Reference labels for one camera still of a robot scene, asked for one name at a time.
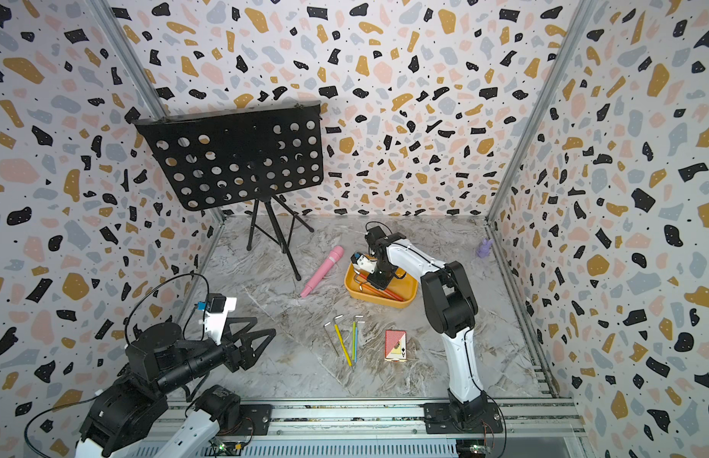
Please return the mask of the orange sleeved hex key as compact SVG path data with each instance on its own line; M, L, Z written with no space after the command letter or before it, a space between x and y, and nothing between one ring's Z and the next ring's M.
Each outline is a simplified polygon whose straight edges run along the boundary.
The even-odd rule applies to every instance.
M388 299L396 302L403 302L404 298L400 295L392 292L390 289L377 289L373 287L367 279L361 278L359 284L359 289L361 292L366 292L367 294Z

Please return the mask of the yellow sleeved hex key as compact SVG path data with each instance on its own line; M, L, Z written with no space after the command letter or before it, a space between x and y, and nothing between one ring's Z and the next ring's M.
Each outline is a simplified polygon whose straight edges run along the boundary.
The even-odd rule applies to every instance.
M341 314L340 314L340 315L336 315L336 316L334 317L334 320L333 320L333 322L334 322L334 323L333 323L333 327L334 327L334 331L335 331L335 334L336 334L336 336L337 336L337 339L338 339L338 341L339 341L339 345L341 346L341 349L343 350L343 354L344 354L344 356L345 356L346 362L347 362L348 366L349 366L350 368L352 368L352 367L354 366L354 364L352 363L352 358L350 358L350 352L348 351L348 349L347 349L347 347L346 347L346 345L345 345L344 337L343 337L343 335L342 335L341 328L340 328L340 326L339 326L339 321L340 321L342 318L343 318L343 315L341 315Z

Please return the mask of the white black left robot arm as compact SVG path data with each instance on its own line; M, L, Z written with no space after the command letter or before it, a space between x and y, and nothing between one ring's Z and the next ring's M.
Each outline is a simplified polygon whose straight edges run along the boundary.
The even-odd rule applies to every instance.
M120 457L146 439L168 409L168 395L219 366L253 368L276 336L254 317L229 318L218 340L191 341L178 324L151 326L125 349L123 375L93 401L81 426L79 457Z

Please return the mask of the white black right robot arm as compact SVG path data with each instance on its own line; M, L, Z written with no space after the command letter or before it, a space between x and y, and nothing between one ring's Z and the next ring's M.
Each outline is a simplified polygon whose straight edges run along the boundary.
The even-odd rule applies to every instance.
M380 225L365 240L373 266L366 284L384 292L398 272L418 280L425 316L444 343L449 370L449 417L441 425L473 431L494 420L490 401L476 367L474 344L478 302L465 268L458 261L440 261L416 248L403 234L387 234Z

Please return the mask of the second left robot arm base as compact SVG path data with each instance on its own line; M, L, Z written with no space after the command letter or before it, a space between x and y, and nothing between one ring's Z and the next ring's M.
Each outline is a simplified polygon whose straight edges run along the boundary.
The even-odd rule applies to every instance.
M180 429L158 457L240 457L256 436L270 428L271 404L245 404L237 394L215 385L186 410Z

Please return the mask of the green sleeved hex key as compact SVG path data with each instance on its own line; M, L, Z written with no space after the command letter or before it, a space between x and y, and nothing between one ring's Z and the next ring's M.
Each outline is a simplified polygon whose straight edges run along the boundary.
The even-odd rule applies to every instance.
M352 353L352 366L354 366L357 362L357 337L358 335L358 328L357 328L357 322L352 321L352 334L350 334L350 352Z

